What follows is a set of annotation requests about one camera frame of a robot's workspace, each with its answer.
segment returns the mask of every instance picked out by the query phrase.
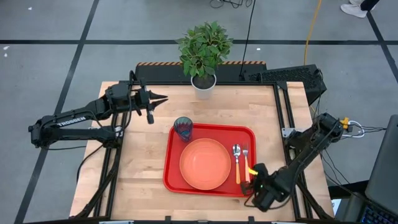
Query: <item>gray floor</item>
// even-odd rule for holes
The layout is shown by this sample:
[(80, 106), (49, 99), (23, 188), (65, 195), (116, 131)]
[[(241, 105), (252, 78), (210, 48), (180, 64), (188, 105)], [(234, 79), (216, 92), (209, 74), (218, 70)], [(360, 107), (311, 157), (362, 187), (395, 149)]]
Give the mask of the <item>gray floor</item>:
[[(367, 19), (340, 11), (340, 4), (345, 2), (323, 1), (313, 40), (377, 40)], [(79, 40), (92, 3), (2, 0), (0, 41)], [(305, 40), (316, 6), (316, 0), (257, 1), (250, 39)], [(383, 0), (372, 12), (385, 40), (398, 40), (398, 31), (392, 29), (398, 19), (397, 7), (397, 1)], [(208, 1), (99, 0), (87, 39), (177, 39), (189, 27), (214, 20), (226, 27), (231, 37), (245, 39), (250, 12), (250, 8), (233, 9), (229, 4), (212, 9)], [(12, 223), (39, 155), (30, 144), (27, 126), (54, 112), (76, 45), (0, 47), (0, 217), (2, 223)], [(398, 60), (398, 46), (388, 48)], [(229, 58), (241, 60), (243, 50), (244, 45), (235, 45)], [(265, 60), (268, 68), (297, 66), (303, 64), (303, 50), (303, 45), (248, 45), (246, 59)], [(85, 45), (63, 111), (95, 99), (102, 81), (126, 79), (138, 62), (176, 60), (176, 45)], [(311, 45), (307, 63), (315, 63), (325, 76), (328, 91), (321, 98), (321, 111), (347, 116), (367, 126), (386, 126), (390, 115), (397, 113), (398, 84), (380, 45)], [(350, 182), (366, 180), (382, 136), (372, 133), (361, 139), (346, 139), (330, 146), (328, 152)], [(80, 149), (49, 152), (25, 222), (68, 217), (82, 158)], [(326, 164), (325, 169), (333, 176)]]

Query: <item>orange plate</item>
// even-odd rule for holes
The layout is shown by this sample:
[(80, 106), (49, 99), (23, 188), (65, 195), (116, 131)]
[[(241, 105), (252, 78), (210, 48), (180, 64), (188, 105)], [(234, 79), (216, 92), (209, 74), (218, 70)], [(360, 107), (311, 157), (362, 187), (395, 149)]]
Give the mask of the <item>orange plate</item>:
[(211, 190), (223, 184), (229, 176), (231, 159), (218, 141), (197, 139), (183, 150), (180, 170), (184, 180), (192, 187)]

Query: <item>wooden table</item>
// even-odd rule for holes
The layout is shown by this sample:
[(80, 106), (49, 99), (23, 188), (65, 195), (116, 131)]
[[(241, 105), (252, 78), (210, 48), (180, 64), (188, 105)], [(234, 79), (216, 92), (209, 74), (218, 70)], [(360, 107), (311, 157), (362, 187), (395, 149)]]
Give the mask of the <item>wooden table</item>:
[[(103, 82), (100, 96), (115, 82)], [(290, 104), (296, 128), (308, 128), (312, 119), (302, 83), (288, 83)], [(118, 181), (114, 196), (113, 220), (224, 220), (294, 221), (292, 203), (266, 213), (244, 207), (245, 198), (177, 194), (168, 191), (162, 182), (169, 130), (180, 116), (196, 123), (246, 126), (256, 135), (257, 163), (264, 162), (270, 173), (285, 165), (279, 120), (271, 86), (216, 86), (210, 100), (197, 100), (191, 86), (148, 86), (154, 93), (167, 95), (169, 100), (156, 108), (155, 123), (147, 124), (145, 116), (133, 114), (125, 131)], [(283, 93), (281, 105), (285, 112)], [(110, 125), (110, 119), (102, 121)], [(89, 141), (85, 156), (100, 143)], [(105, 150), (100, 150), (83, 166), (71, 215), (76, 215), (90, 200), (100, 179)], [(307, 186), (317, 202), (333, 216), (328, 187), (319, 156), (305, 169)], [(300, 191), (298, 199), (302, 217), (305, 216)], [(104, 214), (103, 200), (101, 214)]]

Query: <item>potted plant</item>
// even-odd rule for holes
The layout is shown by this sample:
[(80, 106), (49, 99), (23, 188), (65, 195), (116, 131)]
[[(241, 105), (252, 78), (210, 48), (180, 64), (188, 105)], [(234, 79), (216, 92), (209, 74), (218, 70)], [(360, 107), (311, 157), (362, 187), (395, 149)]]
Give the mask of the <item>potted plant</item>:
[(181, 51), (185, 75), (191, 75), (191, 84), (197, 98), (208, 99), (216, 85), (216, 67), (227, 58), (232, 46), (232, 39), (225, 35), (226, 29), (217, 22), (195, 26), (189, 29), (184, 38), (177, 42)]

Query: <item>person's foot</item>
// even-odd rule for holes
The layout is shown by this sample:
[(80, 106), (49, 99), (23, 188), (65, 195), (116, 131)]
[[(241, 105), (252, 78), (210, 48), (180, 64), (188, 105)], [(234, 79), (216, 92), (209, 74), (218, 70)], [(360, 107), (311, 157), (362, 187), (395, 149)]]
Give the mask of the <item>person's foot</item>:
[(349, 3), (351, 3), (354, 6), (360, 6), (364, 0), (349, 0)]
[(342, 4), (340, 8), (343, 12), (359, 18), (365, 18), (368, 13), (367, 11), (362, 11), (361, 6), (354, 6), (352, 4)]

